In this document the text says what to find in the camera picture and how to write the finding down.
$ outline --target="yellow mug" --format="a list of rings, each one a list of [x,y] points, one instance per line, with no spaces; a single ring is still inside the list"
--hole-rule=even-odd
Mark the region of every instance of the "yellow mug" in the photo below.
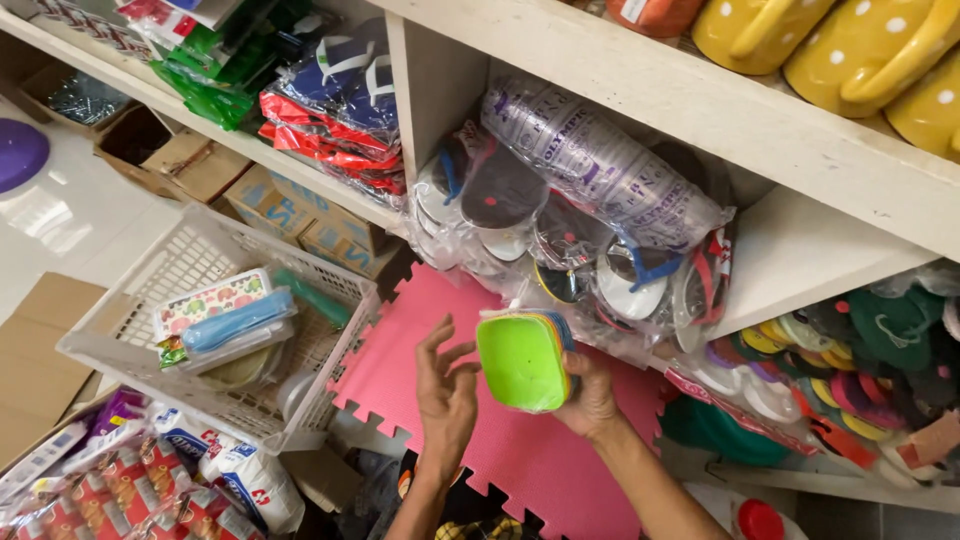
[[[960,163],[960,49],[883,112],[910,144]]]
[[[744,75],[780,67],[834,0],[709,0],[690,36],[707,58]]]
[[[865,118],[958,40],[958,0],[847,0],[797,49],[783,75],[813,105]]]

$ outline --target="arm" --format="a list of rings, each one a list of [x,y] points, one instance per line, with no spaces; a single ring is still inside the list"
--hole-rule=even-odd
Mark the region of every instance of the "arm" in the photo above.
[[[417,404],[423,423],[423,454],[407,498],[384,540],[429,540],[439,526],[450,489],[477,420],[477,362],[450,364],[476,349],[469,341],[444,353],[437,349],[453,337],[446,315],[417,346]]]
[[[567,372],[580,376],[577,394],[554,415],[593,445],[653,540],[730,536],[647,448],[613,399],[610,373],[587,356],[564,355]]]

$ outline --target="hand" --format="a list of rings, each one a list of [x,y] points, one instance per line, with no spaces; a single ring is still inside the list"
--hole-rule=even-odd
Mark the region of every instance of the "hand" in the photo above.
[[[593,363],[589,356],[570,351],[564,353],[564,369],[570,375],[579,375],[580,384],[553,415],[574,433],[597,442],[610,426],[622,420],[613,398],[610,372]]]
[[[440,480],[450,481],[460,466],[477,421],[479,362],[450,364],[476,350],[476,342],[454,345],[437,353],[453,337],[453,317],[447,314],[417,345],[417,404],[423,424],[421,468],[439,468]]]

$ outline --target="pink foam mat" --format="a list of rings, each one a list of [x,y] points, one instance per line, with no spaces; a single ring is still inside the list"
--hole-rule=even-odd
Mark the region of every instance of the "pink foam mat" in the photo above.
[[[367,328],[366,342],[344,360],[346,372],[333,385],[333,403],[367,422],[373,412],[384,418],[378,429],[394,436],[396,427],[413,433],[407,448],[420,452],[423,432],[415,395],[414,347],[446,313],[457,331],[450,343],[474,338],[481,309],[501,308],[497,296],[474,280],[458,288],[432,268],[415,265],[413,278],[396,289],[398,297],[384,305],[382,318]],[[660,391],[669,385],[652,370],[639,370],[590,347],[580,352],[606,364],[617,402],[647,445],[660,435]],[[467,483],[483,495],[492,483],[509,497],[503,509],[523,520],[524,508],[543,519],[540,535],[635,539],[640,523],[616,481],[584,439],[550,414],[510,410],[493,399],[482,378],[478,382],[479,415],[463,465],[473,471]]]

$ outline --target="white plastic basket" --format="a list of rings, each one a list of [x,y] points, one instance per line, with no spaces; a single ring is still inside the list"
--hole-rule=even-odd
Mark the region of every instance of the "white plastic basket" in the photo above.
[[[297,349],[280,382],[301,368],[319,375],[289,423],[277,408],[278,384],[254,393],[217,392],[195,377],[173,370],[161,373],[156,350],[149,348],[154,345],[155,305],[269,263],[290,268],[355,308],[339,332],[331,331],[312,309],[300,310]],[[361,330],[379,306],[373,282],[194,204],[60,340],[57,350],[268,454],[279,454],[323,444],[334,413],[326,383],[340,378],[341,360],[359,345]]]

